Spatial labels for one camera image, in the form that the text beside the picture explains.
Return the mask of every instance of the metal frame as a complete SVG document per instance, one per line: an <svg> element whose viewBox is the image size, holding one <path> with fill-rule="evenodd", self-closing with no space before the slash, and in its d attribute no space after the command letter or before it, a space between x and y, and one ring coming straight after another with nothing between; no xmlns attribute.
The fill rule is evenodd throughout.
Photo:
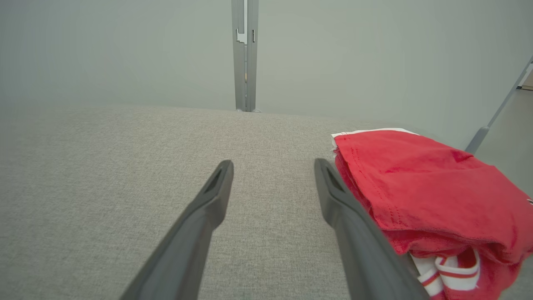
<svg viewBox="0 0 533 300"><path fill-rule="evenodd" d="M528 63L526 64L524 70L522 71L522 74L520 74L520 76L518 77L518 79L516 80L516 82L514 83L514 86L513 88L510 90L510 92L507 94L507 97L505 97L505 99L503 100L503 103L500 105L500 107L498 108L498 110L496 111L496 113L494 114L494 116L492 116L492 119L490 119L490 122L487 126L483 126L481 127L475 134L474 138L470 141L470 143L468 144L468 146L466 147L466 150L468 153L471 153L471 154L475 154L475 152L478 150L479 146L481 146L481 143L483 142L483 140L485 139L485 137L487 136L487 134L489 133L489 129L490 127L492 126L492 124L494 124L494 121L496 120L496 118L498 117L498 115L500 115L500 113L502 112L503 108L505 107L505 105L507 105L507 102L509 102L509 99L511 98L511 96L513 95L514 91L516 90L516 87L520 84L520 81L522 80L522 78L526 75L526 71L529 67L530 64L533 64L533 57L531 57L529 60L528 60Z"/></svg>
<svg viewBox="0 0 533 300"><path fill-rule="evenodd" d="M255 110L255 87L257 77L257 24L259 19L259 0L248 0L248 44L247 44L247 112Z"/></svg>
<svg viewBox="0 0 533 300"><path fill-rule="evenodd" d="M231 21L233 29L233 73L235 76L235 108L246 110L246 66L245 44L238 40L237 34L244 33L244 2L231 0Z"/></svg>
<svg viewBox="0 0 533 300"><path fill-rule="evenodd" d="M257 73L257 18L259 0L247 0L247 28L244 30L244 0L231 0L233 30L233 72L235 76L235 108L243 112L255 110ZM239 41L238 34L247 33L247 41Z"/></svg>

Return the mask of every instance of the red cloth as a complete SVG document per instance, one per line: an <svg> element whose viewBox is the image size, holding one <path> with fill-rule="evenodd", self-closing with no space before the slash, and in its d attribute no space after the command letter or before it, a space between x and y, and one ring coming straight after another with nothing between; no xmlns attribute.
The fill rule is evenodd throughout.
<svg viewBox="0 0 533 300"><path fill-rule="evenodd" d="M398 254L481 259L474 290L434 299L497 299L533 252L533 205L494 166L399 131L335 137L335 163Z"/></svg>

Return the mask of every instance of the gray fabric surface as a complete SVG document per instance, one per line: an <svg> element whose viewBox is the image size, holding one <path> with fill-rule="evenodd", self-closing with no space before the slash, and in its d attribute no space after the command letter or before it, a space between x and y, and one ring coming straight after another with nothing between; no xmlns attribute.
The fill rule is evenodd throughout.
<svg viewBox="0 0 533 300"><path fill-rule="evenodd" d="M0 117L1 299L118 298L225 159L199 298L348 298L313 161L333 159L330 133L391 124L142 106Z"/></svg>

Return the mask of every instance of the red and white striped fabric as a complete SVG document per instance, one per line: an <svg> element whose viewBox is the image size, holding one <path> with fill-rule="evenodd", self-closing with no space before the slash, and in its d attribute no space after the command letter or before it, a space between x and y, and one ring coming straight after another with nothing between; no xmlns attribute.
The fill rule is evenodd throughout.
<svg viewBox="0 0 533 300"><path fill-rule="evenodd" d="M344 182L433 300L496 300L533 252L533 205L494 166L405 129L332 135Z"/></svg>

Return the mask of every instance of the white wall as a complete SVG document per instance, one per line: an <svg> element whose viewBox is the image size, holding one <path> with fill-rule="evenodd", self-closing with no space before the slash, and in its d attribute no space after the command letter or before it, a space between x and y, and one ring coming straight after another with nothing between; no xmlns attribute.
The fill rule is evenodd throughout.
<svg viewBox="0 0 533 300"><path fill-rule="evenodd" d="M532 0L269 0L256 106L388 120L465 148L533 56Z"/></svg>
<svg viewBox="0 0 533 300"><path fill-rule="evenodd" d="M2 102L235 109L231 3L2 0Z"/></svg>

